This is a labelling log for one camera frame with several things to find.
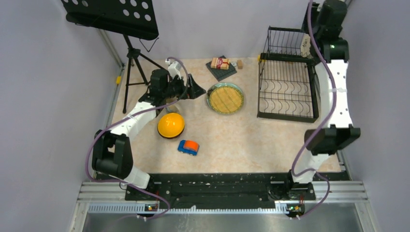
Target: cable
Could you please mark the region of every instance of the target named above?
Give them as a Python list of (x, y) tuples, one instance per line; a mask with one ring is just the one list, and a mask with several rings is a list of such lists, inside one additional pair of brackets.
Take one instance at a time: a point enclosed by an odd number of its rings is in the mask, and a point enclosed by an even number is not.
[[(186, 89), (185, 89), (184, 93), (186, 93), (186, 92), (187, 92), (187, 89), (188, 89), (188, 80), (190, 80), (190, 78), (189, 78), (189, 76), (188, 76), (188, 71), (187, 71), (187, 69), (185, 68), (185, 66), (184, 66), (184, 64), (183, 64), (182, 61), (180, 61), (179, 59), (174, 58), (174, 57), (169, 57), (168, 59), (170, 59), (170, 58), (176, 60), (177, 62), (179, 62), (179, 64), (181, 64), (182, 68), (183, 68), (184, 71), (185, 71), (185, 75), (187, 76), (187, 86), (186, 86)], [(142, 114), (142, 113), (146, 113), (146, 112), (149, 112), (149, 111), (159, 110), (159, 109), (168, 107), (168, 106), (170, 106), (170, 105), (173, 105), (173, 104), (177, 103), (180, 98), (181, 98), (181, 96), (180, 96), (177, 100), (175, 100), (175, 101), (173, 101), (173, 102), (171, 102), (171, 103), (169, 103), (169, 104), (165, 104), (165, 105), (158, 106), (158, 107), (155, 107), (155, 108), (151, 108), (151, 109), (146, 109), (146, 110), (143, 110), (143, 111), (139, 111), (139, 112), (133, 114), (132, 116), (135, 117), (135, 116), (140, 115), (140, 114)], [(94, 140), (92, 141), (90, 147), (88, 148), (88, 152), (87, 152), (87, 155), (86, 155), (86, 163), (85, 163), (86, 175), (87, 175), (88, 179), (90, 179), (90, 180), (93, 181), (93, 182), (99, 182), (99, 183), (101, 183), (101, 182), (120, 182), (120, 183), (126, 183), (126, 184), (128, 184), (129, 186), (131, 186), (132, 188), (134, 188), (134, 189), (136, 189), (136, 190), (138, 190), (138, 191), (140, 191), (140, 192), (142, 192), (142, 193), (144, 193), (144, 194), (147, 194), (147, 195), (149, 195), (149, 196), (153, 196), (153, 197), (155, 197), (155, 198), (157, 198), (157, 199), (160, 199), (161, 201), (165, 202), (165, 204), (167, 205), (167, 209), (164, 210), (164, 212), (159, 213), (159, 214), (155, 214), (155, 215), (152, 216), (152, 217), (147, 217), (147, 218), (146, 218), (146, 217), (143, 217), (144, 220), (151, 220), (151, 219), (159, 218), (159, 217), (163, 216), (166, 212), (168, 212), (168, 211), (171, 209), (171, 205), (170, 205), (169, 202), (168, 202), (166, 199), (164, 199), (163, 197), (161, 197), (161, 196), (159, 196), (159, 195), (156, 195), (156, 194), (154, 194), (154, 193), (150, 193), (150, 192), (148, 192), (148, 191), (146, 191), (146, 190), (144, 190), (144, 189), (141, 189), (141, 188), (139, 188), (139, 187), (137, 187), (137, 186), (135, 186), (135, 185), (133, 185), (133, 184), (129, 184), (129, 183), (127, 183), (127, 182), (125, 182), (125, 181), (122, 181), (122, 180), (119, 180), (119, 179), (97, 180), (97, 179), (93, 178), (93, 177), (90, 175), (89, 171), (88, 171), (89, 159), (90, 159), (90, 156), (91, 156), (91, 152), (92, 152), (92, 150), (93, 150), (93, 147), (95, 146), (95, 143), (96, 143), (96, 142), (101, 138), (101, 136), (102, 136), (105, 132), (107, 132), (109, 129), (111, 129), (111, 128), (113, 128), (113, 127), (115, 127), (115, 126), (117, 126), (117, 125), (119, 125), (119, 124), (121, 124), (121, 123), (123, 123), (123, 122), (126, 122), (126, 121), (129, 120), (129, 119), (130, 119), (130, 117), (123, 118), (122, 120), (120, 120), (120, 121), (118, 121), (118, 122), (116, 122), (116, 123), (113, 123), (112, 125), (110, 125), (110, 126), (108, 126), (107, 128), (103, 129), (100, 133), (97, 134), (97, 136), (95, 136), (95, 138), (94, 138)], [(103, 231), (106, 231), (107, 229), (111, 228), (111, 227), (112, 227), (115, 223), (117, 223), (118, 221), (123, 220), (123, 219), (125, 219), (125, 218), (129, 218), (129, 217), (137, 217), (137, 218), (139, 218), (138, 215), (126, 215), (126, 216), (123, 216), (123, 217), (121, 217), (121, 218), (115, 220), (110, 226), (106, 227)]]
[[(323, 56), (320, 53), (320, 50), (318, 48), (318, 45), (316, 44), (315, 38), (313, 37), (313, 30), (312, 30), (312, 5), (313, 5), (313, 0), (309, 0), (309, 5), (307, 7), (307, 28), (309, 31), (309, 36), (310, 36), (310, 40), (312, 42), (313, 48), (316, 51), (316, 54), (318, 55), (320, 61), (323, 63), (324, 68), (326, 69), (327, 73), (329, 74), (329, 79), (330, 82), (332, 83), (332, 88), (336, 88), (336, 83), (335, 83), (335, 79), (332, 75), (332, 72), (329, 69), (329, 66), (327, 66), (326, 60), (324, 60)], [(337, 95), (336, 92), (333, 92), (333, 103), (332, 103), (332, 108), (330, 109), (329, 114), (324, 118), (324, 120), (320, 123), (320, 125), (316, 128), (316, 130), (309, 136), (309, 138), (306, 140), (305, 144), (303, 144), (303, 146), (300, 148), (299, 152), (297, 153), (293, 163), (292, 163), (292, 175), (295, 177), (301, 176), (306, 172), (315, 172), (315, 174), (318, 176), (318, 178), (324, 180), (327, 182), (327, 192), (324, 195), (324, 197), (314, 206), (312, 207), (309, 211), (307, 211), (305, 214), (303, 214), (302, 216), (300, 216), (299, 218), (303, 218), (307, 215), (309, 215), (313, 210), (315, 210), (316, 208), (318, 208), (327, 198), (327, 196), (329, 195), (330, 192), (330, 182), (328, 179), (326, 179), (325, 177), (323, 177), (322, 175), (320, 175), (315, 169), (313, 168), (308, 168), (305, 169), (303, 171), (301, 171), (300, 173), (295, 173), (294, 169), (296, 166), (297, 161), (299, 160), (300, 156), (302, 155), (302, 152), (305, 150), (305, 148), (308, 146), (308, 144), (310, 144), (310, 142), (312, 141), (312, 139), (319, 133), (319, 130), (325, 125), (325, 123), (327, 121), (329, 121), (330, 117), (332, 116), (333, 112), (336, 109), (336, 99), (337, 99)]]

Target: white wall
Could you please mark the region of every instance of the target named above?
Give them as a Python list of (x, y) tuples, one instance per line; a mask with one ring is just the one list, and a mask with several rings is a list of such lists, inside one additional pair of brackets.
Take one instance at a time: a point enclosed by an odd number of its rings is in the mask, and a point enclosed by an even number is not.
[(350, 46), (350, 114), (361, 137), (347, 147), (382, 231), (408, 231), (410, 1), (354, 1), (343, 24)]
[[(153, 59), (256, 57), (268, 26), (301, 28), (307, 5), (308, 0), (153, 0), (160, 39), (149, 54), (138, 39), (131, 42)], [(124, 38), (110, 37), (125, 61)], [(153, 41), (143, 43), (149, 48)]]
[(1, 231), (68, 229), (119, 68), (58, 0), (0, 8)]

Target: music stand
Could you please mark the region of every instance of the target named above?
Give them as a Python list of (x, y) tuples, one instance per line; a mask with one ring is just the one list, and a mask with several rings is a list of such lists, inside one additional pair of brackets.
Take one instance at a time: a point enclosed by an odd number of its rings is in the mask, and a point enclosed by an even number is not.
[[(128, 87), (133, 85), (148, 85), (138, 57), (142, 56), (160, 69), (164, 69), (140, 49), (133, 48), (129, 36), (143, 40), (154, 40), (158, 37), (158, 26), (155, 20), (152, 0), (61, 0), (67, 11), (66, 19), (76, 25), (93, 27), (120, 33), (128, 46), (128, 72), (125, 85), (124, 108), (127, 112)], [(132, 60), (142, 76), (143, 82), (130, 84)]]

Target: blue toy car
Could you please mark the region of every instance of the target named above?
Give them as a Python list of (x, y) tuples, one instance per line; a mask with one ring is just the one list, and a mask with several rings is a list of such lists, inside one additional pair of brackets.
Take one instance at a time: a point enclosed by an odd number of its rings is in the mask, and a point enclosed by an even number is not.
[(179, 142), (178, 151), (181, 153), (196, 156), (198, 154), (199, 144), (191, 140), (181, 140)]

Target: dish rack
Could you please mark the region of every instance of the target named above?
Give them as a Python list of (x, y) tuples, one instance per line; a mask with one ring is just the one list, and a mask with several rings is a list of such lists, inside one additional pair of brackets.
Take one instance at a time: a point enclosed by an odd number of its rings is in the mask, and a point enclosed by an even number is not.
[(269, 27), (259, 56), (257, 117), (313, 123), (319, 117), (314, 60), (299, 29)]

